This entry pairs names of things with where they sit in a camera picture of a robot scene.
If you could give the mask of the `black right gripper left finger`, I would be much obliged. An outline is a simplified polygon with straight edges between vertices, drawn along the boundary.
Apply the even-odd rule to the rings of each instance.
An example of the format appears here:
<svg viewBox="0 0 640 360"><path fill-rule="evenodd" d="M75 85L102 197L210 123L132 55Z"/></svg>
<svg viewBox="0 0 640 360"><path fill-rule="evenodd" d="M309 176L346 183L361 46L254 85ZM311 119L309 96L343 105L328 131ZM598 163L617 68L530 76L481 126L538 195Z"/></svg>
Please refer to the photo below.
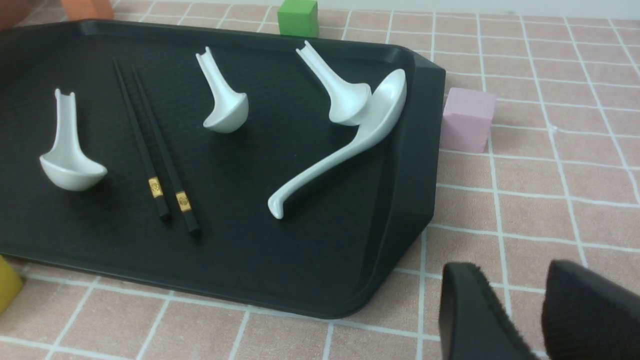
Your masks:
<svg viewBox="0 0 640 360"><path fill-rule="evenodd" d="M448 262L439 300L444 360L536 360L478 265Z"/></svg>

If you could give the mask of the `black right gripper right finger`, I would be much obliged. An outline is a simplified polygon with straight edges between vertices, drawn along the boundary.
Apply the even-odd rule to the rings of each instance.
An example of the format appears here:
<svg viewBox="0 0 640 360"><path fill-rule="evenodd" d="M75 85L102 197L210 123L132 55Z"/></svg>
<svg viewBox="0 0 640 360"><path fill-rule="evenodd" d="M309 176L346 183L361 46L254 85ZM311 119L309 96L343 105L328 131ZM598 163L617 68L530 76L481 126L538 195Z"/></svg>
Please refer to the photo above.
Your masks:
<svg viewBox="0 0 640 360"><path fill-rule="evenodd" d="M551 360L637 360L640 298L571 260L553 260L542 303Z"/></svg>

